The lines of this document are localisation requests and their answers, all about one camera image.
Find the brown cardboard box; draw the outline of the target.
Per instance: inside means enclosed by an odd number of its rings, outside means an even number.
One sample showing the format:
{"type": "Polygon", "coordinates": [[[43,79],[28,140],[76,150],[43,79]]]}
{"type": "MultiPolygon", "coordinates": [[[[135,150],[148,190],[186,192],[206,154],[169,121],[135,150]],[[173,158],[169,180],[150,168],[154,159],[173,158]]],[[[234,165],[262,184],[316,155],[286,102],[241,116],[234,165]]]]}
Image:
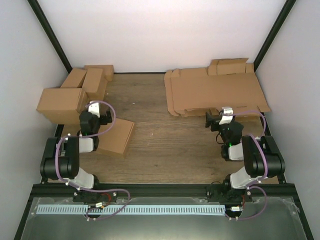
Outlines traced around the brown cardboard box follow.
{"type": "Polygon", "coordinates": [[[99,133],[106,130],[106,133],[98,136],[99,144],[96,152],[106,156],[125,158],[135,132],[135,123],[117,118],[113,127],[110,123],[101,125],[99,133]]]}

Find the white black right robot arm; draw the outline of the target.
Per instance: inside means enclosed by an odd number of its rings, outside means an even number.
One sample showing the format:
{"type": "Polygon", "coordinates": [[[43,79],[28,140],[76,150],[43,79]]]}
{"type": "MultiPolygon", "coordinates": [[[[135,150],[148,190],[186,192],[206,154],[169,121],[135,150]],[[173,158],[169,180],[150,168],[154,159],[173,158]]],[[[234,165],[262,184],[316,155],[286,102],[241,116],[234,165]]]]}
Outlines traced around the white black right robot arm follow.
{"type": "Polygon", "coordinates": [[[205,127],[217,132],[222,139],[222,158],[244,164],[240,170],[227,175],[219,187],[220,194],[229,202],[236,200],[250,186],[282,175],[286,169],[274,138],[270,135],[243,135],[244,126],[232,113],[231,109],[217,116],[205,113],[205,127]]]}

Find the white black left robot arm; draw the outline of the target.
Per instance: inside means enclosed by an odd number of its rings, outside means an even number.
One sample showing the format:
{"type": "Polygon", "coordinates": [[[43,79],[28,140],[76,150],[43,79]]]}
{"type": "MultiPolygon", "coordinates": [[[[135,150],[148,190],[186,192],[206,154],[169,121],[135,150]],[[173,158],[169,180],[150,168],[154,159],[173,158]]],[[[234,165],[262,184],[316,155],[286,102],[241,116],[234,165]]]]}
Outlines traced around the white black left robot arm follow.
{"type": "Polygon", "coordinates": [[[97,202],[102,196],[98,177],[80,167],[80,154],[96,151],[100,141],[96,134],[102,125],[112,122],[110,108],[97,113],[84,110],[79,115],[80,130],[76,136],[47,139],[40,164],[41,176],[45,179],[62,180],[78,190],[85,189],[85,197],[91,202],[97,202]]]}

